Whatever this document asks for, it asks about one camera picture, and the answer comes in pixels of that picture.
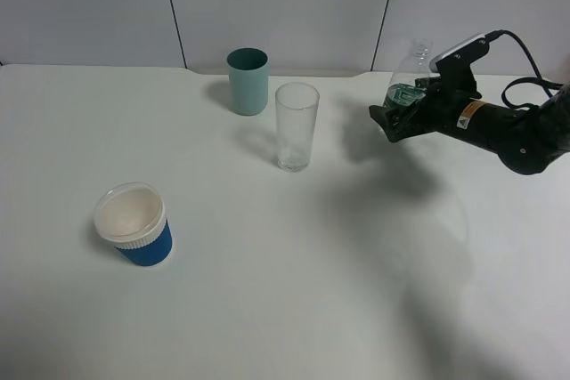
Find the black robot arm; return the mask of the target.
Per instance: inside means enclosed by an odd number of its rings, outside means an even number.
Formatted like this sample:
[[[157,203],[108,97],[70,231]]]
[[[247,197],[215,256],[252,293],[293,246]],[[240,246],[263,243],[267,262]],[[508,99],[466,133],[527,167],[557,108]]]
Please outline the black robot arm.
[[[522,175],[543,172],[569,151],[569,85],[522,77],[509,85],[544,83],[557,93],[537,106],[509,109],[482,100],[479,92],[444,89],[436,77],[426,95],[408,107],[369,107],[390,142],[440,133],[498,156]]]

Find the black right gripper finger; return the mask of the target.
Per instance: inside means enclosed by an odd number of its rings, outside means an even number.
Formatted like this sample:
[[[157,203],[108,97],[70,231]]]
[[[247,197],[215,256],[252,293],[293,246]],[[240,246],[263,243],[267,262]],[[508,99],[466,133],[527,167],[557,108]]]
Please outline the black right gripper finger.
[[[415,87],[425,92],[431,85],[439,83],[439,77],[419,77],[415,79]]]

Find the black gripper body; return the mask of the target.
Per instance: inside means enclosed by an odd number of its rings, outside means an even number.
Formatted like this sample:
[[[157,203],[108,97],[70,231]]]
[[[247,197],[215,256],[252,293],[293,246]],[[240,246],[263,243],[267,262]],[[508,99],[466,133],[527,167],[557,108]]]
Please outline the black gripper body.
[[[413,106],[413,137],[451,137],[493,153],[517,174],[540,174],[552,163],[552,143],[538,130],[540,109],[534,104],[511,109],[483,101],[478,93],[448,94],[437,85]]]

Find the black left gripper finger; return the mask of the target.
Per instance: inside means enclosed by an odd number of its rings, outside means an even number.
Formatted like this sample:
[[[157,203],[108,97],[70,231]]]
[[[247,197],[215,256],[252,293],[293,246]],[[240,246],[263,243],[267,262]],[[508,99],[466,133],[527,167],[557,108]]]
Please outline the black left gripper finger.
[[[390,142],[421,135],[421,125],[415,120],[418,108],[369,106],[370,118],[376,122]]]

